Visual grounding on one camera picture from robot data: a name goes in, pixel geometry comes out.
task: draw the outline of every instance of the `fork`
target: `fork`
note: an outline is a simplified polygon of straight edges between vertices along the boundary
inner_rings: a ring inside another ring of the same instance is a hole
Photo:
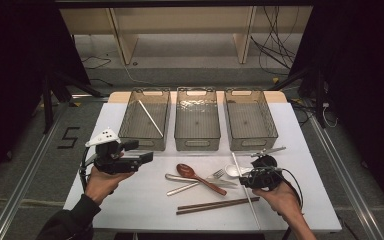
[[[220,169],[217,172],[215,172],[215,173],[211,174],[210,176],[208,176],[207,179],[209,179],[209,178],[219,179],[221,176],[223,176],[223,174],[224,174],[224,170]],[[174,195],[174,194],[179,193],[181,191],[185,191],[186,189],[189,189],[191,187],[195,187],[198,184],[199,184],[199,182],[191,183],[191,184],[188,184],[186,186],[183,186],[183,187],[176,188],[174,190],[168,191],[167,192],[167,196],[171,196],[171,195]]]

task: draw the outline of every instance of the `knife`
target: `knife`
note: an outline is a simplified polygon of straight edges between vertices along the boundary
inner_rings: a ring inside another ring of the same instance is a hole
[[[198,180],[196,180],[196,179],[184,178],[184,177],[181,177],[181,176],[176,176],[176,175],[172,175],[172,174],[168,174],[168,173],[165,175],[165,177],[168,180],[175,180],[175,181],[182,181],[182,182],[198,182]],[[207,180],[208,182],[210,182],[212,184],[218,185],[218,186],[238,185],[238,184],[236,184],[234,182],[229,182],[229,181],[225,181],[225,180],[222,180],[222,179],[206,178],[205,180]]]

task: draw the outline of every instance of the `wooden spoon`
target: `wooden spoon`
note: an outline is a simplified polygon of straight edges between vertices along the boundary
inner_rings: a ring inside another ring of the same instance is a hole
[[[227,194],[226,190],[223,190],[223,189],[217,187],[216,185],[205,181],[205,179],[200,178],[198,175],[196,175],[195,171],[191,167],[189,167],[188,165],[181,163],[181,164],[177,164],[176,168],[177,168],[177,171],[179,172],[180,176],[185,177],[185,178],[196,179],[196,180],[202,182],[203,184],[207,185],[209,188],[213,189],[214,191],[220,193],[223,196]]]

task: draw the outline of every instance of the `spoon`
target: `spoon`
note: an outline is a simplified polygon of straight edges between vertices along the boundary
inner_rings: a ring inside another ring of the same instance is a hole
[[[249,173],[254,168],[245,168],[245,167],[239,167],[239,170],[241,171],[241,175]],[[231,177],[239,177],[238,169],[236,168],[236,165],[226,165],[224,167],[224,171],[227,173],[227,175]]]
[[[177,171],[179,172],[180,176],[182,177],[185,177],[185,178],[193,178],[193,179],[196,179],[200,182],[202,182],[203,184],[207,185],[209,188],[213,189],[214,191],[220,193],[221,195],[226,195],[226,191],[217,187],[216,185],[212,184],[212,183],[209,183],[207,181],[205,181],[204,179],[202,179],[201,177],[199,177],[198,175],[196,175],[195,171],[189,167],[188,165],[186,164],[177,164]]]

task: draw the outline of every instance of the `white table surface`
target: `white table surface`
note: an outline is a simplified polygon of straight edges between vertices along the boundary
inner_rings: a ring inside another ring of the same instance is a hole
[[[98,117],[91,138],[106,128],[119,131],[126,110],[125,103],[105,103]],[[303,213],[308,225],[314,232],[338,232],[340,223],[315,167],[313,158],[302,135],[301,129],[289,103],[269,103],[279,137],[274,145],[286,147],[285,150],[272,153],[281,168],[291,171],[301,187],[304,197]],[[93,221],[94,228],[110,231],[133,232],[259,232],[285,230],[287,224],[273,212],[264,199],[254,202],[254,218],[250,204],[241,204],[226,208],[176,215],[181,205],[199,204],[214,201],[245,198],[245,188],[237,178],[226,174],[222,179],[236,181],[237,186],[224,188],[222,196],[204,185],[198,185],[173,196],[167,191],[184,186],[186,183],[166,180],[164,175],[178,175],[176,165],[185,163],[201,177],[207,177],[228,164],[234,164],[226,132],[224,109],[219,103],[220,147],[214,152],[177,152],[174,140],[175,106],[171,107],[166,150],[154,152],[154,160],[144,164],[132,177],[121,182],[117,190],[104,200],[102,211]],[[88,158],[95,152],[89,150]],[[144,151],[130,151],[135,155]],[[252,167],[256,158],[251,152],[235,152],[239,166]],[[292,177],[283,175],[296,187]],[[255,196],[247,189],[249,196]],[[64,209],[71,209],[83,193],[80,178],[77,175]]]

